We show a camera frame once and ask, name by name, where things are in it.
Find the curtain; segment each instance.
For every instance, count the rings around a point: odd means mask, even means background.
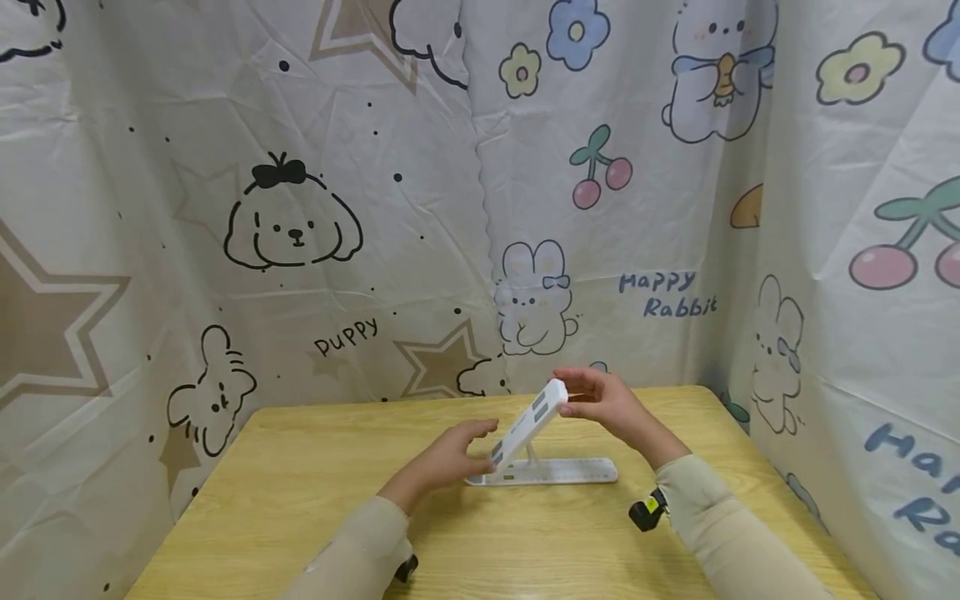
[[[956,1],[0,0],[0,32],[5,597],[123,597],[257,408],[560,365],[709,386],[879,595],[955,590]]]

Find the cherry drawing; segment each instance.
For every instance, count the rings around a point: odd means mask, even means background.
[[[894,290],[917,276],[919,263],[911,249],[928,228],[942,233],[950,243],[940,252],[934,272],[946,285],[960,289],[960,227],[944,214],[960,208],[960,178],[946,180],[924,198],[896,198],[874,210],[882,221],[912,221],[894,244],[877,244],[856,254],[850,277],[868,290]]]
[[[602,188],[595,179],[597,163],[604,165],[606,173],[604,182],[611,190],[623,189],[630,183],[630,178],[634,176],[634,165],[623,156],[619,158],[609,158],[600,153],[607,142],[610,141],[610,126],[601,125],[593,130],[587,145],[578,148],[570,155],[570,164],[580,166],[586,162],[589,163],[587,178],[580,181],[573,188],[573,205],[581,210],[593,208],[600,200]]]

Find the left hand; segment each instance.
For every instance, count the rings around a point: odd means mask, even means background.
[[[465,420],[453,425],[398,471],[378,495],[410,515],[428,493],[493,472],[490,457],[470,456],[467,449],[473,440],[496,431],[497,425],[497,419]]]

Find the green cherry stem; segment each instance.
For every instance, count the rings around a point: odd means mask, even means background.
[[[917,217],[913,225],[910,226],[910,229],[906,231],[894,246],[903,248],[904,250],[910,250],[913,248],[913,245],[917,243],[917,240],[920,239],[920,236],[924,234],[926,226],[928,225],[930,225],[929,217]]]
[[[944,213],[938,212],[930,217],[930,224],[954,242],[960,242],[960,228],[944,216]]]

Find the hand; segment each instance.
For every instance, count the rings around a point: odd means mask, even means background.
[[[497,419],[465,420],[448,428],[414,460],[399,470],[379,492],[410,515],[428,493],[462,482],[468,477],[492,473],[490,457],[467,454],[473,440],[496,431]]]
[[[653,470],[690,453],[683,442],[651,415],[623,379],[596,369],[555,369],[570,394],[561,417],[593,420],[643,455]]]

